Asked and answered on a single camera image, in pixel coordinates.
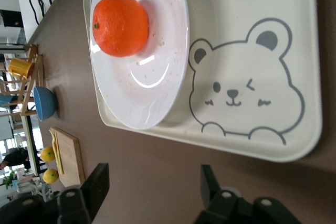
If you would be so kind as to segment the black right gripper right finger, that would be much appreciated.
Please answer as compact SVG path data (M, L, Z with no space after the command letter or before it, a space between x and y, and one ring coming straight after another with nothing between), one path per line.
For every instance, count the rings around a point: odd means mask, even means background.
M195 223L299 223L279 200L259 197L246 201L234 187L222 187L210 165L201 166L201 197L204 209Z

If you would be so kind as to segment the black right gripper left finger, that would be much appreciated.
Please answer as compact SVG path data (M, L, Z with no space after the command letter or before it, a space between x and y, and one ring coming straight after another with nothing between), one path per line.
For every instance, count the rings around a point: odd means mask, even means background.
M109 191L109 165L100 163L80 187L45 202L23 194L1 207L1 223L92 223Z

